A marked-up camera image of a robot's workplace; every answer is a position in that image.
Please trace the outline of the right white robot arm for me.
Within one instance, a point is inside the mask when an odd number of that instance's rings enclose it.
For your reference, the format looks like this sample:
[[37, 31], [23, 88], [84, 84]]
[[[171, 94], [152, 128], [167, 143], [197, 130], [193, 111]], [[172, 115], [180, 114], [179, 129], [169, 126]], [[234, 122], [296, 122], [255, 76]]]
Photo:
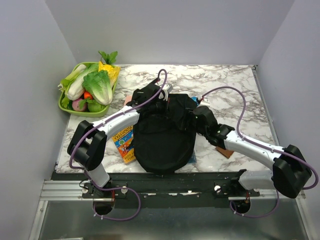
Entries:
[[186, 117], [195, 120], [196, 132], [213, 146], [240, 153], [264, 165], [266, 170], [242, 170], [236, 180], [230, 183], [230, 191], [241, 196], [247, 190], [276, 190], [287, 198], [296, 198], [313, 176], [300, 150], [289, 145], [281, 147], [268, 144], [246, 135], [236, 129], [217, 122], [207, 106], [188, 108]]

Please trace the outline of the black student backpack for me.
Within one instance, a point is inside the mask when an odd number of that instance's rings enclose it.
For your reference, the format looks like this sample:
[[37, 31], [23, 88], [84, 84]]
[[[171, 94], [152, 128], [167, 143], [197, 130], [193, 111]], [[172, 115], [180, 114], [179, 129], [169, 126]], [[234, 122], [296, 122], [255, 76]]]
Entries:
[[186, 108], [197, 103], [185, 93], [169, 94], [168, 114], [151, 114], [150, 107], [133, 126], [134, 156], [142, 168], [154, 174], [172, 174], [193, 155], [197, 131], [181, 130]]

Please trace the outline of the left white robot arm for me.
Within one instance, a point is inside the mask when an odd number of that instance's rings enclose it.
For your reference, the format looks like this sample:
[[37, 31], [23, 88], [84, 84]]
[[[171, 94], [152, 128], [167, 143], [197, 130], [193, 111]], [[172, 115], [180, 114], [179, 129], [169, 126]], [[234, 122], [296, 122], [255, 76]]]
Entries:
[[161, 86], [154, 82], [133, 92], [131, 100], [118, 112], [95, 122], [83, 120], [75, 130], [68, 145], [69, 165], [76, 161], [84, 173], [93, 181], [93, 191], [101, 198], [107, 197], [111, 191], [109, 174], [103, 167], [107, 141], [120, 131], [138, 123], [142, 110], [164, 103], [169, 98], [173, 87], [169, 83]]

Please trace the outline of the brown leather wallet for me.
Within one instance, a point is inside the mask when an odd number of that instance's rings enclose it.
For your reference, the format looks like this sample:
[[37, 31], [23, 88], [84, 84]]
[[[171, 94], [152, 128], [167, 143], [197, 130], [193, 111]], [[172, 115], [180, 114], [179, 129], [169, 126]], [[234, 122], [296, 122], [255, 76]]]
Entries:
[[229, 159], [234, 153], [232, 150], [223, 149], [220, 147], [216, 147], [215, 149], [227, 159]]

